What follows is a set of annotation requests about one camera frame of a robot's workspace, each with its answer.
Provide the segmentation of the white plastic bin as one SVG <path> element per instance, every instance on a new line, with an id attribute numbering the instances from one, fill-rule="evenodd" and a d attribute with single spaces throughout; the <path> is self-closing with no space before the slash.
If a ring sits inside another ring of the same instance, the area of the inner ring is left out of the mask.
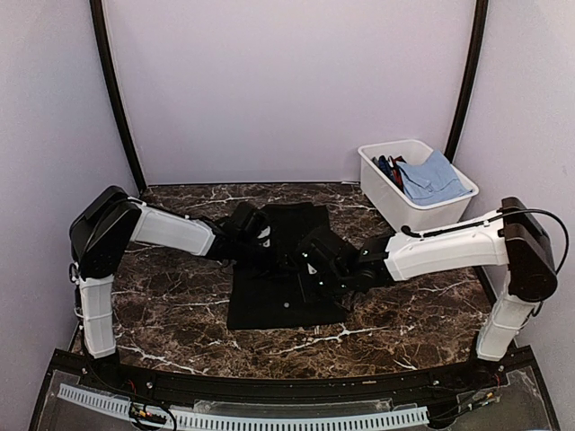
<path id="1" fill-rule="evenodd" d="M 360 187 L 394 230 L 457 222 L 479 188 L 419 140 L 363 145 Z"/>

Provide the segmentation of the black long sleeve shirt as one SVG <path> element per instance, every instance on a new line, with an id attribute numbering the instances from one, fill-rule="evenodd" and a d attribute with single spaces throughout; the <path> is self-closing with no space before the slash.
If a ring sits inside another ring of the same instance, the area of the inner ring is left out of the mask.
<path id="1" fill-rule="evenodd" d="M 327 207 L 311 202 L 268 204 L 261 212 L 269 222 L 277 264 L 272 268 L 246 262 L 234 265 L 227 328 L 294 329 L 344 322 L 347 312 L 332 296 L 323 295 L 296 252 L 305 236 L 330 225 Z"/>

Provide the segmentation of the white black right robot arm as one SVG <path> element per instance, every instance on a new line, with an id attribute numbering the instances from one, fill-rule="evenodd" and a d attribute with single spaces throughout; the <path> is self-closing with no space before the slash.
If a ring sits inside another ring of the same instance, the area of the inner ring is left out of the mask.
<path id="1" fill-rule="evenodd" d="M 296 253 L 328 295 L 366 292 L 457 268 L 506 268 L 504 286 L 477 337 L 476 356 L 458 371 L 458 381 L 476 390 L 491 378 L 492 362 L 506 355 L 530 315 L 558 287 L 562 264 L 553 259 L 538 215 L 551 212 L 504 198 L 500 208 L 472 220 L 418 232 L 405 225 L 393 235 L 368 238 L 361 248 L 322 226 L 299 243 Z"/>

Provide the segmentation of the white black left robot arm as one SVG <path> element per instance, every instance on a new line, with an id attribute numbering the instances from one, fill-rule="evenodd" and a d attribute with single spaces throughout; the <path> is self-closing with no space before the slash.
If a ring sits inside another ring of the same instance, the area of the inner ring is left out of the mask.
<path id="1" fill-rule="evenodd" d="M 127 383 L 126 370 L 108 356 L 117 351 L 112 285 L 130 244 L 157 245 L 267 270 L 281 264 L 273 233 L 270 217 L 246 202 L 231 215 L 211 220 L 151 206 L 118 186 L 105 189 L 69 228 L 68 274 L 79 302 L 84 351 L 97 359 L 91 369 L 93 379 L 107 391 L 120 391 Z"/>

